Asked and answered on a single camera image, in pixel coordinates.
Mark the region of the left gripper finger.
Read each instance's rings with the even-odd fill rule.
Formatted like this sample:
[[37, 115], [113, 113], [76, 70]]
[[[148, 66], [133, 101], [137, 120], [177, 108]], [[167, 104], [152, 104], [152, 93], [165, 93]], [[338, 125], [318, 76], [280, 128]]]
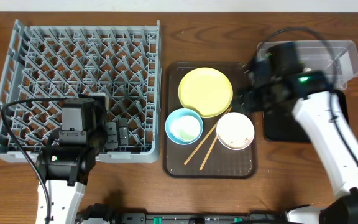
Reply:
[[126, 118], [120, 118], [118, 120], [118, 135], [119, 135], [119, 145], [127, 146], [129, 144], [129, 133], [128, 133], [128, 123]]
[[117, 126], [115, 122], [106, 122], [105, 129], [108, 134], [105, 148], [106, 149], [116, 149], [119, 146], [118, 135], [117, 135]]

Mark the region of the white bowl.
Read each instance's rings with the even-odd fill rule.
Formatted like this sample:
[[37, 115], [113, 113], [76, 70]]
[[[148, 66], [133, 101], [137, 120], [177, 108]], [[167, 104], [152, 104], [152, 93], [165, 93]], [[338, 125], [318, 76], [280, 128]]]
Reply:
[[226, 148], [239, 151], [249, 147], [254, 140], [255, 128], [244, 114], [230, 112], [223, 115], [216, 126], [219, 142]]

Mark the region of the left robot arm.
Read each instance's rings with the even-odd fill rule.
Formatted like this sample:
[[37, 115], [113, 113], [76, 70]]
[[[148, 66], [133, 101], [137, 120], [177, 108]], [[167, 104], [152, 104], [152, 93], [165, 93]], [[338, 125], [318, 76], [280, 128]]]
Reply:
[[42, 178], [37, 223], [74, 223], [97, 156], [127, 142], [127, 128], [105, 120], [108, 104], [104, 93], [64, 100], [62, 123], [36, 160]]

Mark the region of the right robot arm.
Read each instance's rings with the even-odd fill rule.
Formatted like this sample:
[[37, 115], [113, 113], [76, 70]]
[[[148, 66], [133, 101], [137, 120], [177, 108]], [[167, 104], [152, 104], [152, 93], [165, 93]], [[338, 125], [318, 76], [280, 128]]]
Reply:
[[358, 141], [341, 110], [334, 85], [319, 70], [301, 65], [271, 68], [253, 58], [241, 70], [250, 83], [234, 100], [241, 113], [286, 104], [315, 148], [335, 201], [326, 208], [289, 209], [284, 223], [358, 223]]

